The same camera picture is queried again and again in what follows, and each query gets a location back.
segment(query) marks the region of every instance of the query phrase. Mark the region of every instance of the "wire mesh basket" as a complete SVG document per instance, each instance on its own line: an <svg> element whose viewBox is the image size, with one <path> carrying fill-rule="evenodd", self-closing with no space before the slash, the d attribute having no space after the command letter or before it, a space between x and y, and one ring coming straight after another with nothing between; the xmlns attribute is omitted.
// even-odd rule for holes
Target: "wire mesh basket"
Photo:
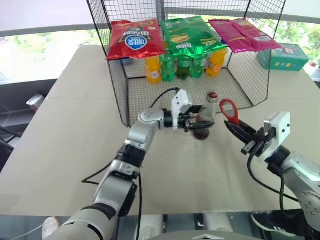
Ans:
<svg viewBox="0 0 320 240"><path fill-rule="evenodd" d="M275 36L286 0L87 0L92 19L105 55L108 53L112 31L111 22L158 21L202 16L207 19L247 18L249 22L271 37ZM162 92L182 88L192 97L193 104L201 105L208 92L216 92L219 99L233 99L239 109L256 106L268 98L270 70L264 69L257 52L228 54L220 74L200 79L189 77L182 81L151 84L146 80L144 59L109 60L108 66L121 121L133 125L138 113L148 108ZM263 61L270 65L271 51ZM171 106L173 94L164 96L158 108Z"/></svg>

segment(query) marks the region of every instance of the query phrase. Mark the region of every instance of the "red scissors handle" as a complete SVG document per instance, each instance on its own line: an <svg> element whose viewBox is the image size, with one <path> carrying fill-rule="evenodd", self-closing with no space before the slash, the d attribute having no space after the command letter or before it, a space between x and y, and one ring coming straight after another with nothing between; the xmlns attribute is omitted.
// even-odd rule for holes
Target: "red scissors handle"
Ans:
<svg viewBox="0 0 320 240"><path fill-rule="evenodd" d="M224 105L228 103L228 104L231 104L232 107L233 107L233 111L234 111L234 116L230 116L224 109ZM231 99L223 99L221 102L220 102L220 109L223 113L223 115L225 115L225 117L229 120L230 123L233 123L233 124L236 124L236 125L240 125L240 122L239 122L239 114L238 114L238 108L237 108L237 105L234 101L232 101Z"/></svg>

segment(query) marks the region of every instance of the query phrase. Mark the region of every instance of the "orange juice bottle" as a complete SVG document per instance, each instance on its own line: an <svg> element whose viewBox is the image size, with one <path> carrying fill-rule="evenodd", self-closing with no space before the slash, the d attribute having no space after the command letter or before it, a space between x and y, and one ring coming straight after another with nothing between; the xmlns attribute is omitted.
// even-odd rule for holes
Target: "orange juice bottle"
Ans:
<svg viewBox="0 0 320 240"><path fill-rule="evenodd" d="M145 76L152 84L161 82L161 64L159 56L150 56L145 59Z"/></svg>
<svg viewBox="0 0 320 240"><path fill-rule="evenodd" d="M225 56L228 53L226 48L214 51L209 60L209 65L205 70L205 73L210 77L218 76L221 68L225 62Z"/></svg>

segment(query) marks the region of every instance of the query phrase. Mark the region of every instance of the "black shoe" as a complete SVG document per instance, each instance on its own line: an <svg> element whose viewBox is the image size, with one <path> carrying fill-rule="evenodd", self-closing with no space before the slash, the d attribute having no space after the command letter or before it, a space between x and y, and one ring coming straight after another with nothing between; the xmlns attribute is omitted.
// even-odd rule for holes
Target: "black shoe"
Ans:
<svg viewBox="0 0 320 240"><path fill-rule="evenodd" d="M293 228L291 222L280 211L252 214L251 219L264 231L280 233L287 237L295 237L296 235L301 236L301 234Z"/></svg>

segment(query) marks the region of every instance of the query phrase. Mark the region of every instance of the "green chip bag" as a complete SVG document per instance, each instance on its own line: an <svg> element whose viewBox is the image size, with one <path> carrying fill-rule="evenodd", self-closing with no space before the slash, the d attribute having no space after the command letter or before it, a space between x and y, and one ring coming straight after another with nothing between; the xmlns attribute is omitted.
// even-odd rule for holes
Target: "green chip bag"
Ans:
<svg viewBox="0 0 320 240"><path fill-rule="evenodd" d="M225 48L200 16L165 20L160 24L174 56L194 58Z"/></svg>

